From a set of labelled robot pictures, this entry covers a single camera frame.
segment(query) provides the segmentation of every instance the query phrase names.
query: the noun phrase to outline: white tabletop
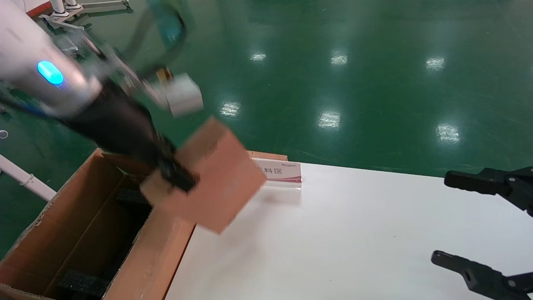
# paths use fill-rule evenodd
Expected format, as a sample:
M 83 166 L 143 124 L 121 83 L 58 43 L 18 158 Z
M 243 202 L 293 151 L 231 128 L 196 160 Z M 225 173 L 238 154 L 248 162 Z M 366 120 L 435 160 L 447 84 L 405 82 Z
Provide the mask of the white tabletop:
M 442 178 L 302 164 L 300 203 L 264 188 L 218 236 L 197 227 L 166 300 L 486 299 L 434 250 L 533 271 L 533 219 Z

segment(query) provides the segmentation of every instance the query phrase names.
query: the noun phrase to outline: brown cardboard box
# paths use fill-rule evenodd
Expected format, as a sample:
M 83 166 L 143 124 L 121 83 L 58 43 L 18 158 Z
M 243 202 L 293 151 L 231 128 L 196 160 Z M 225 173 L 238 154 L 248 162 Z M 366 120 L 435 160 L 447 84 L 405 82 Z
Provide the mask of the brown cardboard box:
M 61 299 L 58 283 L 68 270 L 100 277 L 126 250 L 103 299 L 164 299 L 194 222 L 220 232 L 265 180 L 235 136 L 214 119 L 177 158 L 199 176 L 198 185 L 184 197 L 153 173 L 143 191 L 158 205 L 139 220 L 115 198 L 121 189 L 137 187 L 151 170 L 95 150 L 0 262 L 0 297 Z M 187 211 L 179 213 L 194 222 L 175 214 L 181 208 Z
M 141 185 L 154 207 L 221 233 L 266 177 L 237 137 L 215 118 L 209 119 L 176 153 L 176 160 L 198 177 L 187 194 L 164 181 L 157 170 Z
M 115 197 L 149 172 L 126 157 L 95 150 L 0 262 L 0 297 L 61 298 L 58 282 L 69 269 L 99 277 L 135 223 Z M 152 209 L 103 299 L 163 299 L 193 228 Z

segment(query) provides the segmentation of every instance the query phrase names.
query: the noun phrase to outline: green epoxy floor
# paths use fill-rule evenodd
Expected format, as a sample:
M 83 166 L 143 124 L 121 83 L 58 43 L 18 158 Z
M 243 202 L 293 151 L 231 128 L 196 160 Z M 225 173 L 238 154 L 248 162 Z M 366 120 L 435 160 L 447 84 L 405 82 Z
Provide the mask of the green epoxy floor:
M 178 144 L 216 115 L 248 149 L 294 161 L 428 176 L 533 165 L 531 0 L 173 1 L 189 37 L 168 65 L 205 109 L 174 120 L 148 106 Z M 148 9 L 131 7 L 78 23 L 123 50 Z M 165 52 L 149 32 L 135 68 Z M 0 129 L 0 154 L 55 189 L 94 149 L 16 112 Z M 44 204 L 0 175 L 0 256 Z

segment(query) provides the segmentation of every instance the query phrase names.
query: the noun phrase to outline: motion blur arm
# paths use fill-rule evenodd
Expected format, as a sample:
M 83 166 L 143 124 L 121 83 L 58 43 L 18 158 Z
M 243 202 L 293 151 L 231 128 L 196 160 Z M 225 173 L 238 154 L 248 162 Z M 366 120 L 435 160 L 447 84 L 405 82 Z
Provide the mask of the motion blur arm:
M 0 4 L 0 81 L 38 99 L 46 115 L 103 148 L 160 168 L 163 178 L 186 192 L 194 186 L 195 179 L 174 160 L 174 145 L 155 130 L 148 110 L 109 79 L 116 69 L 111 57 L 93 47 L 100 60 L 95 66 L 103 71 L 86 72 L 10 0 Z

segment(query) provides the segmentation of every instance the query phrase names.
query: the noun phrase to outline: blue led light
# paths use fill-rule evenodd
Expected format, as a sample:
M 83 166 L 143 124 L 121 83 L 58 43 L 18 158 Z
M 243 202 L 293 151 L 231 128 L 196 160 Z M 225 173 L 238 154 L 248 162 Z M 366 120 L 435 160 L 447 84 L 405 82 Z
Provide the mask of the blue led light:
M 53 63 L 46 60 L 40 61 L 37 64 L 37 70 L 51 84 L 59 85 L 63 83 L 63 74 Z

